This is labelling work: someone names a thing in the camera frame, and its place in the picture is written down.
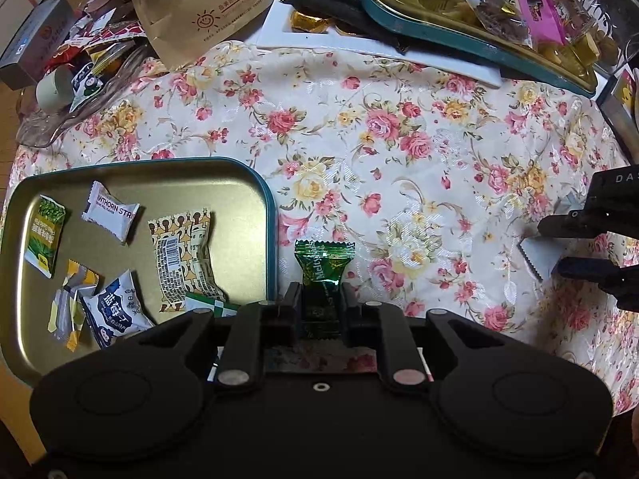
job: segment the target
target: floral tablecloth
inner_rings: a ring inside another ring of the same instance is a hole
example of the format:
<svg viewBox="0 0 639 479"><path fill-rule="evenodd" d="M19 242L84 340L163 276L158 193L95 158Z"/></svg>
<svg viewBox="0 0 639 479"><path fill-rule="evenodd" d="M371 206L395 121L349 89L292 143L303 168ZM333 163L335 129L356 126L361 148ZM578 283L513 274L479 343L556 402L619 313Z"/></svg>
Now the floral tablecloth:
<svg viewBox="0 0 639 479"><path fill-rule="evenodd" d="M585 196L595 171L627 164L588 99L529 81L493 90L347 51L222 43L177 73L148 60L112 104L51 148L19 148L9 192L82 165L236 158L279 206L280 291L301 278L295 240L355 241L344 279L361 299L414 316L447 308L592 370L617 413L639 401L636 315L594 285L538 282L518 249L562 197ZM581 251L639 260L637 242L613 235ZM366 351L311 346L275 358L316 370L375 364Z"/></svg>

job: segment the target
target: pink snack package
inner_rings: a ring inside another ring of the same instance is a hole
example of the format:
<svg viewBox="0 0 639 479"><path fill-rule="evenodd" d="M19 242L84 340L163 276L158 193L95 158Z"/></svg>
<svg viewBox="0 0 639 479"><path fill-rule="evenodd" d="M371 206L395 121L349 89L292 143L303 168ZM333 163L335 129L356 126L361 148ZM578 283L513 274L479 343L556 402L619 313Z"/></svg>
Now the pink snack package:
<svg viewBox="0 0 639 479"><path fill-rule="evenodd" d="M522 14L537 43L554 41L564 44L566 37L552 0L506 0Z"/></svg>

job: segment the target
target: brown patterned wrapper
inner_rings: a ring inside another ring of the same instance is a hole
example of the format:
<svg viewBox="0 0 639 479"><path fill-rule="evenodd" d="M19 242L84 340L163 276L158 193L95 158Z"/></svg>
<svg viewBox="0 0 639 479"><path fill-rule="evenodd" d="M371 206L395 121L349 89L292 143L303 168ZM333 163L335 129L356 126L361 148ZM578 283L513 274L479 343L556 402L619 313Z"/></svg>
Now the brown patterned wrapper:
<svg viewBox="0 0 639 479"><path fill-rule="evenodd" d="M208 209L172 214L149 222L155 247L161 312L184 309L186 292L226 302L226 294L215 284L208 250L211 212Z"/></svg>

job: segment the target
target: brown paper bag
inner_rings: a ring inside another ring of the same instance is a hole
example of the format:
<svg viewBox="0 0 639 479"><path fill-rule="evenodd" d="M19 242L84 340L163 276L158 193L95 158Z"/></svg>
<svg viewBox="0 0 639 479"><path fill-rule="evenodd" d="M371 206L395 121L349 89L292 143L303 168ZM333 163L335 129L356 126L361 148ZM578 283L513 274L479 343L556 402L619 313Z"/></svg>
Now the brown paper bag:
<svg viewBox="0 0 639 479"><path fill-rule="evenodd" d="M133 0L145 32L169 70L194 62L273 0Z"/></svg>

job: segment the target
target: barcode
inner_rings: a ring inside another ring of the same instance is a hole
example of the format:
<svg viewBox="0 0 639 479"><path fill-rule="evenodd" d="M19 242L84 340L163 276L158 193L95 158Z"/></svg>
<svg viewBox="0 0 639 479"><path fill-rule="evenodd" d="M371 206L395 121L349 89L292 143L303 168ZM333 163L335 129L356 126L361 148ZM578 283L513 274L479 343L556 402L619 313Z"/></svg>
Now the barcode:
<svg viewBox="0 0 639 479"><path fill-rule="evenodd" d="M180 249L178 247L178 238L173 236L166 240L164 245L164 257L166 259L169 271L180 269Z"/></svg>

